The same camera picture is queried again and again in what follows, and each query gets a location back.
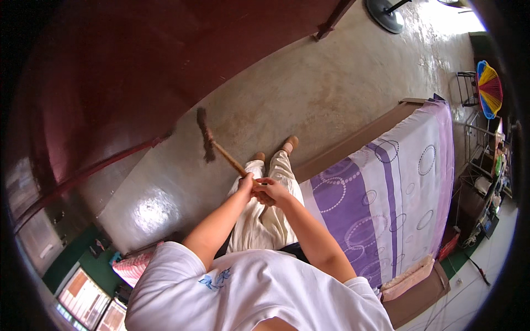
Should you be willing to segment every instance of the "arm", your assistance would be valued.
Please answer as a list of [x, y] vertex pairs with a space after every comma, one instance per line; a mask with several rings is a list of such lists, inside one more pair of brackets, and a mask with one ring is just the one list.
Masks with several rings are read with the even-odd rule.
[[313, 266], [341, 283], [357, 276], [333, 236], [285, 187], [271, 178], [260, 178], [257, 181], [267, 185], [254, 187], [253, 190], [265, 191], [276, 200], [276, 206], [284, 212], [298, 237], [300, 247]]
[[239, 189], [214, 210], [184, 239], [182, 244], [194, 252], [209, 271], [214, 256], [232, 231], [237, 218], [250, 201], [252, 173], [240, 181]]

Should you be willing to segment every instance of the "hand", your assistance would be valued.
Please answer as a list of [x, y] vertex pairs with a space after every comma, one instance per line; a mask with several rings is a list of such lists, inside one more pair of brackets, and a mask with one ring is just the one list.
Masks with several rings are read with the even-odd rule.
[[280, 182], [273, 180], [272, 178], [259, 178], [256, 181], [258, 183], [263, 183], [264, 185], [262, 184], [261, 186], [254, 186], [252, 188], [252, 196], [255, 196], [262, 204], [266, 204], [266, 202], [261, 200], [257, 192], [265, 192], [268, 196], [276, 201], [275, 205], [280, 208], [292, 197], [289, 191], [283, 185], [281, 185]]
[[247, 173], [245, 177], [239, 179], [239, 184], [237, 185], [237, 191], [241, 192], [242, 195], [248, 197], [247, 203], [250, 201], [252, 195], [252, 178], [254, 177], [253, 173]]

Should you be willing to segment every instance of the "brown slipper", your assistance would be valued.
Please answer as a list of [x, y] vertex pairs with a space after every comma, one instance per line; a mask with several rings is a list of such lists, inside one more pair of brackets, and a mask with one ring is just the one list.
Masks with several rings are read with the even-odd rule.
[[293, 150], [298, 147], [298, 137], [296, 136], [289, 136], [284, 142], [283, 147], [281, 150], [284, 150], [287, 152], [287, 156], [291, 156], [291, 153]]
[[251, 159], [251, 161], [254, 161], [254, 160], [260, 160], [260, 161], [265, 162], [265, 153], [263, 153], [262, 151], [257, 152], [256, 154], [254, 154], [254, 156]]

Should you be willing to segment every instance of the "white tiled floor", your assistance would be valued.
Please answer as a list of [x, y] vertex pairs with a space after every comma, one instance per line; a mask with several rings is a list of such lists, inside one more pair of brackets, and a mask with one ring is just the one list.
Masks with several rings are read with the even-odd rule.
[[[499, 224], [493, 236], [490, 240], [484, 239], [471, 256], [484, 270], [492, 286], [488, 287], [484, 283], [479, 271], [468, 261], [450, 280], [450, 292], [420, 316], [400, 327], [399, 331], [465, 329], [495, 286], [510, 249], [517, 211], [515, 204], [506, 198], [502, 203]], [[460, 285], [456, 284], [458, 277], [462, 279]]]

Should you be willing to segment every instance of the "green wall trim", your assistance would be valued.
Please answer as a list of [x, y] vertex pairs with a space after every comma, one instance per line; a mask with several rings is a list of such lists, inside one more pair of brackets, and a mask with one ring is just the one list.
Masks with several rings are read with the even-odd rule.
[[83, 233], [63, 249], [61, 254], [59, 254], [51, 264], [50, 268], [48, 268], [42, 277], [42, 281], [46, 284], [51, 293], [57, 291], [57, 288], [63, 281], [64, 277], [81, 258], [88, 247], [94, 243], [98, 234], [98, 228], [94, 224], [89, 225]]

